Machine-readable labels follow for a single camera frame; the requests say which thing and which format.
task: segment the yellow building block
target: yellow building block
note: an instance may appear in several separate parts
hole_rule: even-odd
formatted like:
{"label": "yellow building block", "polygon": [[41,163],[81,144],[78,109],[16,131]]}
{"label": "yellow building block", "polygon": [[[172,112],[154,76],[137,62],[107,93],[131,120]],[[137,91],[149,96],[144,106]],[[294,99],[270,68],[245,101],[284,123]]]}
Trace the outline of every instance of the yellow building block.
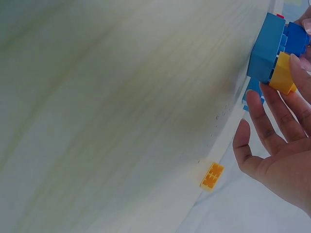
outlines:
{"label": "yellow building block", "polygon": [[223,166],[217,163],[213,163],[212,166],[210,166],[206,176],[202,180],[200,187],[208,192],[212,191],[224,169],[225,168]]}
{"label": "yellow building block", "polygon": [[285,95],[288,95],[290,91],[295,92],[297,90],[295,84],[293,83],[289,61],[290,56],[281,52],[269,83],[269,86]]}

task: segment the hand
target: hand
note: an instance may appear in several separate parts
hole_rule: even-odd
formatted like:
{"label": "hand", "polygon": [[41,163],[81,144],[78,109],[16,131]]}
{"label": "hand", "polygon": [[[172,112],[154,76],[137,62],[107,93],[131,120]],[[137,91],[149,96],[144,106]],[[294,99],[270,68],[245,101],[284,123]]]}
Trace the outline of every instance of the hand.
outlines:
{"label": "hand", "polygon": [[[311,76],[301,68],[301,61],[293,54],[290,68],[298,90],[311,103]],[[250,127],[242,120],[233,140],[239,168],[311,217],[311,108],[297,93],[280,97],[269,86],[262,84],[261,89],[286,141],[273,129],[257,92],[249,91],[246,100],[251,119],[271,156],[262,159],[252,155],[248,145]]]}
{"label": "hand", "polygon": [[[308,35],[311,35],[311,6],[306,10],[306,12],[296,20],[294,23],[304,27]],[[302,67],[306,70],[311,71],[311,47],[307,48],[306,54],[301,58]]]}

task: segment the blue building block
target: blue building block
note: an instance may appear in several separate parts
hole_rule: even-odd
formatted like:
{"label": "blue building block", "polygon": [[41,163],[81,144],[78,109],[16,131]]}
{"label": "blue building block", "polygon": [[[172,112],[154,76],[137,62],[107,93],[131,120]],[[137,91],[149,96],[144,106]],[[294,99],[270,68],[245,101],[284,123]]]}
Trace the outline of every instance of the blue building block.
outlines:
{"label": "blue building block", "polygon": [[251,78],[249,83],[248,83],[248,86],[246,88],[246,91],[244,93],[243,99],[242,99],[242,102],[244,104],[243,109],[246,110],[246,111],[248,111],[248,106],[247,106],[247,103],[246,103],[246,92],[248,90],[256,91],[259,94],[259,96],[261,97],[262,104],[264,103],[264,98],[262,97],[262,92],[261,92],[261,89],[260,89],[260,86],[259,86],[259,81],[256,80],[256,79]]}
{"label": "blue building block", "polygon": [[276,56],[285,50],[287,44],[287,36],[283,34],[284,28],[284,19],[267,14],[251,53],[248,76],[268,84]]}
{"label": "blue building block", "polygon": [[285,52],[288,54],[293,53],[297,57],[304,54],[310,44],[310,38],[303,27],[290,22],[284,32],[288,37]]}

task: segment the light blue fabric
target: light blue fabric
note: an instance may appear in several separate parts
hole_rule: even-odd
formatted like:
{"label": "light blue fabric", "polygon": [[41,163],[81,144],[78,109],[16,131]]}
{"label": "light blue fabric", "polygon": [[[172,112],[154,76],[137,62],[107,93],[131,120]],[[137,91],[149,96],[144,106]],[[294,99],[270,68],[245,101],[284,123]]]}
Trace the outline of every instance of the light blue fabric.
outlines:
{"label": "light blue fabric", "polygon": [[306,11],[310,0],[297,1],[296,4],[285,3],[283,6],[283,15],[287,22],[294,22]]}

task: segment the plastic toy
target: plastic toy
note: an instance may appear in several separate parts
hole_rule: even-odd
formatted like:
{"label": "plastic toy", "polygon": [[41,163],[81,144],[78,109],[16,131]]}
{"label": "plastic toy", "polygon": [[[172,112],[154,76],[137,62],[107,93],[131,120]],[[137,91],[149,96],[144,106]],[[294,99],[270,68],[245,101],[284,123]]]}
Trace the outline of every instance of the plastic toy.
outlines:
{"label": "plastic toy", "polygon": [[290,91],[295,92],[297,90],[293,83],[290,68],[288,66],[290,56],[286,53],[281,52],[276,68],[274,69],[269,86],[279,90],[281,93],[288,95]]}
{"label": "plastic toy", "polygon": [[217,164],[213,163],[212,166],[209,168],[206,176],[202,180],[200,187],[204,189],[205,191],[212,191],[214,187],[217,184],[217,181],[219,180],[221,174],[224,171],[224,167]]}
{"label": "plastic toy", "polygon": [[[251,80],[246,91],[255,90],[262,97],[259,82],[269,84],[286,95],[296,91],[289,70],[289,54],[298,57],[304,54],[310,45],[310,37],[303,27],[292,22],[288,26],[285,23],[283,16],[267,14],[251,52],[247,71]],[[242,101],[248,111],[246,94]]]}

